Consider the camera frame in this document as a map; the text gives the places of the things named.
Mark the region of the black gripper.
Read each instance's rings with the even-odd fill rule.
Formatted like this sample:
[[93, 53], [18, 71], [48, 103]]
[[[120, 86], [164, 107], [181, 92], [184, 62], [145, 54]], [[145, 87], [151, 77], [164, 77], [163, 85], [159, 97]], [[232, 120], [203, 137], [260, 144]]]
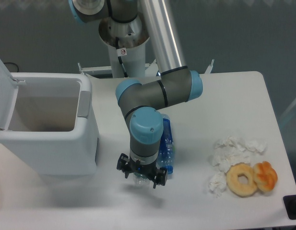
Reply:
[[117, 162], [117, 170], [122, 171], [125, 178], [128, 178], [131, 173], [139, 174], [153, 181], [153, 189], [155, 189], [157, 185], [165, 186], [167, 181], [167, 168], [158, 169], [156, 159], [156, 155], [150, 157], [130, 156], [129, 158], [122, 153]]

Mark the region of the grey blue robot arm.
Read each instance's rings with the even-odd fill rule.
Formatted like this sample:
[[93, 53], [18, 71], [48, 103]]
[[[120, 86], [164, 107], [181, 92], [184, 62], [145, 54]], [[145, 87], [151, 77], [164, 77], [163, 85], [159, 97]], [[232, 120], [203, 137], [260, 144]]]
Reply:
[[[196, 99], [203, 83], [189, 70], [167, 0], [71, 0], [71, 12], [82, 23], [99, 20], [99, 35], [115, 51], [113, 68], [122, 72], [116, 98], [130, 133], [130, 153], [121, 154], [117, 169], [138, 173], [154, 185], [165, 185], [167, 169], [156, 166], [163, 118], [160, 109]], [[131, 77], [126, 57], [151, 40], [160, 79], [141, 84]]]

